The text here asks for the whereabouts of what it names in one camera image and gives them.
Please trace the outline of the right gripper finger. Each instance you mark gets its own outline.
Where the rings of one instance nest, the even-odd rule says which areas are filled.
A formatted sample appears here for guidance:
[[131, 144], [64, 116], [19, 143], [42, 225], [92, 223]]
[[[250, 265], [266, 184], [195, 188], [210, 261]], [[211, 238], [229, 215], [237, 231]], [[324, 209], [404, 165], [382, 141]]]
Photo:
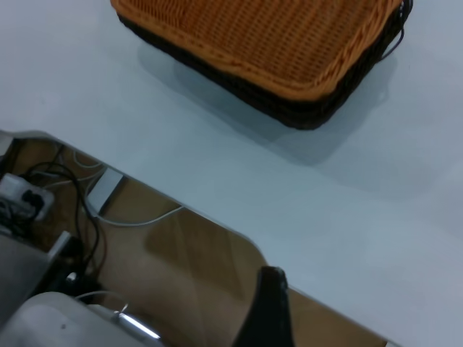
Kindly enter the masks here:
[[255, 295], [233, 346], [293, 346], [288, 283], [279, 267], [258, 271]]

